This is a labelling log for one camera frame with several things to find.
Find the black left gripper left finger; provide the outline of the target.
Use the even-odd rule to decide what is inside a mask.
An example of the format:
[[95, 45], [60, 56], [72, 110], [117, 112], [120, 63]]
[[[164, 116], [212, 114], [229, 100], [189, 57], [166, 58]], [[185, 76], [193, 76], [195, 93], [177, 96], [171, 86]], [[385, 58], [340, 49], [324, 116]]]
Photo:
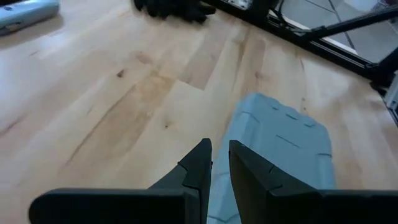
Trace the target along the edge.
[[202, 139], [148, 189], [50, 190], [29, 207], [31, 223], [206, 223], [212, 145]]

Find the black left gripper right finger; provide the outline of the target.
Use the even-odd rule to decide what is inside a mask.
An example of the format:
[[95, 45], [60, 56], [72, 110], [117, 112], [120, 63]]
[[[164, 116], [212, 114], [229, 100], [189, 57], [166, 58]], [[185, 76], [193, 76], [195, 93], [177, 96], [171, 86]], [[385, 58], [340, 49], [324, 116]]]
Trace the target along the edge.
[[242, 223], [397, 223], [397, 191], [316, 189], [237, 140], [229, 169]]

